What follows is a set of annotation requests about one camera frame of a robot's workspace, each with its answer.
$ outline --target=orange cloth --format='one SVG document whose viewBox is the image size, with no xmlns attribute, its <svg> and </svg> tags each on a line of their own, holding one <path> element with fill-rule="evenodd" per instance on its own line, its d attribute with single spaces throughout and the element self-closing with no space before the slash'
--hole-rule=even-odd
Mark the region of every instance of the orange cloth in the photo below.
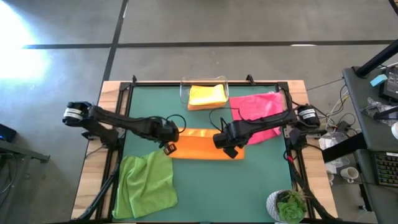
<svg viewBox="0 0 398 224">
<path fill-rule="evenodd" d="M 208 160 L 237 160 L 244 159 L 244 148 L 235 147 L 238 155 L 232 159 L 223 149 L 217 149 L 213 142 L 213 135 L 220 133 L 217 129 L 187 128 L 180 133 L 178 142 L 174 142 L 176 151 L 169 157 L 175 159 L 208 159 Z"/>
</svg>

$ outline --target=computer equipment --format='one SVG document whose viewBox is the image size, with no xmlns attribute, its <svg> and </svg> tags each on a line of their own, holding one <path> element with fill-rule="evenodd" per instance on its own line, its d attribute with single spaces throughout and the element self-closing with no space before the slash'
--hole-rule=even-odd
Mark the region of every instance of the computer equipment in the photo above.
<svg viewBox="0 0 398 224">
<path fill-rule="evenodd" d="M 376 183 L 398 187 L 398 153 L 375 152 L 373 159 L 377 175 Z"/>
<path fill-rule="evenodd" d="M 388 101 L 398 101 L 398 68 L 387 67 L 384 71 L 387 80 L 380 85 L 379 96 Z"/>
<path fill-rule="evenodd" d="M 8 128 L 5 125 L 0 124 L 0 141 L 7 141 L 11 143 L 17 132 L 11 128 Z"/>
</svg>

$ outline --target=yellow cloth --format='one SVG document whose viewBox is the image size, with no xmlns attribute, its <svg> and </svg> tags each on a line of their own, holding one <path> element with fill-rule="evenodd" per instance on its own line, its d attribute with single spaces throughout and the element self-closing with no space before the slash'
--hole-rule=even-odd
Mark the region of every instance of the yellow cloth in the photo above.
<svg viewBox="0 0 398 224">
<path fill-rule="evenodd" d="M 189 110 L 210 109 L 224 106 L 227 102 L 222 84 L 216 86 L 195 86 L 189 91 Z"/>
<path fill-rule="evenodd" d="M 240 160 L 244 159 L 244 149 L 235 147 L 238 155 L 230 158 L 222 149 L 217 149 L 213 135 L 220 133 L 217 129 L 187 128 L 180 133 L 178 142 L 173 142 L 176 151 L 169 157 L 174 159 L 206 159 L 206 160 Z"/>
</svg>

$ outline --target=white cup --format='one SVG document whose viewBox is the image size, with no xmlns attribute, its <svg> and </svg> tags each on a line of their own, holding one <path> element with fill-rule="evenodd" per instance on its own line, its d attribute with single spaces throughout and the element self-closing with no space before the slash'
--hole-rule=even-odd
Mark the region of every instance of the white cup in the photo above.
<svg viewBox="0 0 398 224">
<path fill-rule="evenodd" d="M 395 122 L 392 126 L 391 126 L 391 132 L 392 135 L 398 139 L 398 122 Z"/>
<path fill-rule="evenodd" d="M 326 173 L 328 174 L 328 180 L 329 180 L 329 184 L 332 186 L 333 185 L 333 180 L 335 179 L 335 176 L 333 175 L 332 172 L 326 170 Z"/>
<path fill-rule="evenodd" d="M 348 167 L 340 171 L 340 176 L 346 179 L 348 183 L 352 184 L 354 182 L 354 179 L 357 179 L 359 177 L 359 172 L 354 167 Z"/>
</svg>

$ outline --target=potted plant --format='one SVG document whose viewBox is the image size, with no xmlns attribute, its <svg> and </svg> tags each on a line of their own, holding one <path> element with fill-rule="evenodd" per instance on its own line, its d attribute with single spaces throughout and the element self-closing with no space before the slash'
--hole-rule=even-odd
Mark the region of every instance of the potted plant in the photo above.
<svg viewBox="0 0 398 224">
<path fill-rule="evenodd" d="M 267 211 L 278 222 L 297 224 L 303 220 L 307 208 L 304 194 L 293 190 L 278 190 L 267 198 Z"/>
</svg>

